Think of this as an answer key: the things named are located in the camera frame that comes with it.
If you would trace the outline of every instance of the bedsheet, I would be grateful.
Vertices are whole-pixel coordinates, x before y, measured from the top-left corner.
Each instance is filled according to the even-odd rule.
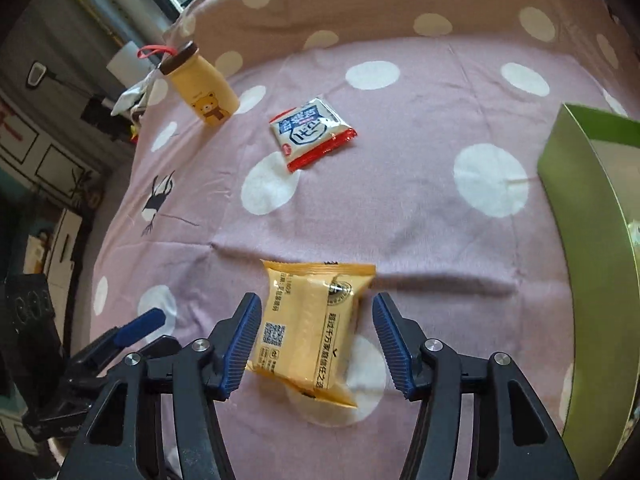
[[[606,3],[194,0],[167,34],[190,39],[241,108],[212,129],[156,78],[95,265],[92,338],[154,306],[167,324],[148,340],[206,336],[246,291],[267,298],[261,258],[374,263],[348,377],[359,408],[246,373],[218,406],[238,478],[399,477],[418,405],[388,376],[379,290],[460,353],[509,353],[561,429],[572,297],[536,161],[562,102],[638,117],[638,60]],[[316,96],[358,137],[289,174],[268,121]]]

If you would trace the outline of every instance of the bear illustration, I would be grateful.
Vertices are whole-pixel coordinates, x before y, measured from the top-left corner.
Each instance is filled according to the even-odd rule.
[[[209,124],[218,124],[230,115],[225,109],[220,108],[216,95],[213,92],[198,99],[194,102],[193,107],[202,113],[205,121]]]

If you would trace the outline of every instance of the bottle lid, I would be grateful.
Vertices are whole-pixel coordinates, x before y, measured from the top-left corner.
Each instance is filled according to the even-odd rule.
[[[167,57],[160,63],[158,68],[164,75],[169,75],[171,72],[182,66],[187,60],[191,59],[191,56],[198,52],[198,46],[190,41],[184,47],[182,47],[175,56]]]

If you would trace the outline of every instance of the yellow plastic package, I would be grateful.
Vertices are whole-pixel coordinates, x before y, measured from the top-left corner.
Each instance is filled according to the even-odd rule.
[[[358,299],[376,266],[263,263],[269,299],[247,367],[306,396],[356,408],[345,374]]]

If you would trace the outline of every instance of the pink bedsheet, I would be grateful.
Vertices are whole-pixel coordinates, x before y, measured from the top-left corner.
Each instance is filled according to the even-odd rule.
[[[638,60],[606,4],[195,0],[168,44],[191,38],[241,109],[214,130],[156,80],[95,266],[92,337],[153,306],[168,316],[154,336],[206,336],[246,291],[266,299],[261,258],[374,263],[349,376],[360,408],[245,374],[218,406],[239,479],[399,477],[418,405],[388,377],[376,290],[460,353],[509,353],[562,428],[572,298],[536,161],[562,102],[639,115]],[[289,174],[268,120],[315,96],[358,137]]]

